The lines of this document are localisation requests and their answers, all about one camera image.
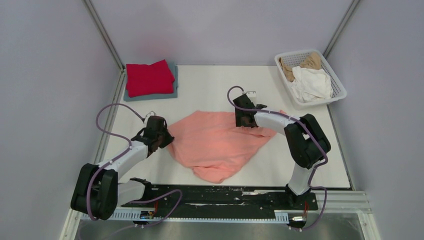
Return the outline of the salmon pink t shirt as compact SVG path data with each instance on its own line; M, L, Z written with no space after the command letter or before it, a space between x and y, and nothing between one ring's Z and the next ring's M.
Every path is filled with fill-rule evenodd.
M256 182L259 159L283 139L265 127L237 127L235 113L200 111L168 126L174 141L167 147L179 169L171 183L179 185L265 185Z

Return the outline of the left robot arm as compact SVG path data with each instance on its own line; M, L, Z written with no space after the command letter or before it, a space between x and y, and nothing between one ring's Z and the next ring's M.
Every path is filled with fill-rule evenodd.
M131 138L130 145L120 154L98 164L83 165L70 201L71 209L94 219L107 220L117 207L132 201L141 207L149 206L153 201L153 193L146 189L148 181L131 178L127 182L120 182L120 179L135 165L158 149L165 148L174 139L162 116L149 116L146 126Z

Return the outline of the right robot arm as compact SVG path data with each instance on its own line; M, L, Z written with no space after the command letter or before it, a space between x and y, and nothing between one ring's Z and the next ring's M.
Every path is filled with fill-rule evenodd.
M331 144L317 119L312 114L301 117L270 110L266 105L255 105L246 93L232 101L237 127L265 128L286 137L295 165L286 185L286 204L298 209L306 201L311 189L316 166L327 163Z

